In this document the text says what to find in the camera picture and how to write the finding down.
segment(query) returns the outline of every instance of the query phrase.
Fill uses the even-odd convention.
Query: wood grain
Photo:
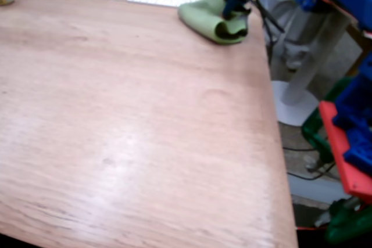
[[[262,24],[16,0],[0,20],[0,233],[50,248],[294,248]]]

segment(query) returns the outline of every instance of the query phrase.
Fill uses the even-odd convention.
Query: person's leg
[[[285,28],[291,21],[296,9],[294,0],[260,0],[265,9],[278,21],[278,24]],[[273,42],[276,43],[281,35],[280,31],[268,21],[270,31],[273,35]],[[270,43],[270,38],[265,30],[266,44]]]
[[[290,70],[300,68],[326,16],[327,14],[305,12],[300,7],[297,8],[284,38],[282,58]]]

